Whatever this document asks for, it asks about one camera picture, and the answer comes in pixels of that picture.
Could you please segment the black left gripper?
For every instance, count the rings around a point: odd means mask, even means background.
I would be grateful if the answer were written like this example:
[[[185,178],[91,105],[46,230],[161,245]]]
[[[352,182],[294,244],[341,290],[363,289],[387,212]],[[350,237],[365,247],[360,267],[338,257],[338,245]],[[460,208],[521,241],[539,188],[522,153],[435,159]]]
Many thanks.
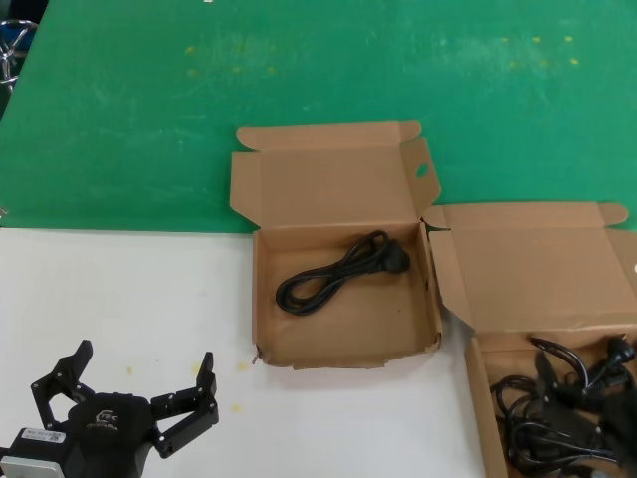
[[[9,447],[11,477],[139,477],[152,444],[167,459],[219,423],[211,352],[205,353],[193,387],[154,397],[150,408],[146,399],[131,394],[94,395],[81,383],[92,356],[92,343],[82,340],[72,355],[32,383],[43,425],[21,429]],[[63,422],[50,405],[57,395],[76,404]],[[181,415],[165,431],[158,429],[159,421]]]

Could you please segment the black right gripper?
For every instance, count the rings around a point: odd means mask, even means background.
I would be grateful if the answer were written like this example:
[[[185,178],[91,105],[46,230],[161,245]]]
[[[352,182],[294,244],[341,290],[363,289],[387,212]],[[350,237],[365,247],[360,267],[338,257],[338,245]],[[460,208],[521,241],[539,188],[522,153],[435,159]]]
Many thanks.
[[[603,434],[616,461],[625,471],[635,471],[636,392],[624,391],[605,399],[600,429],[598,423],[591,419],[600,410],[600,404],[591,403],[587,371],[581,360],[575,364],[576,370],[583,372],[583,378],[572,382],[560,381],[547,353],[536,353],[536,384],[544,418],[551,427],[577,442],[600,442]]]

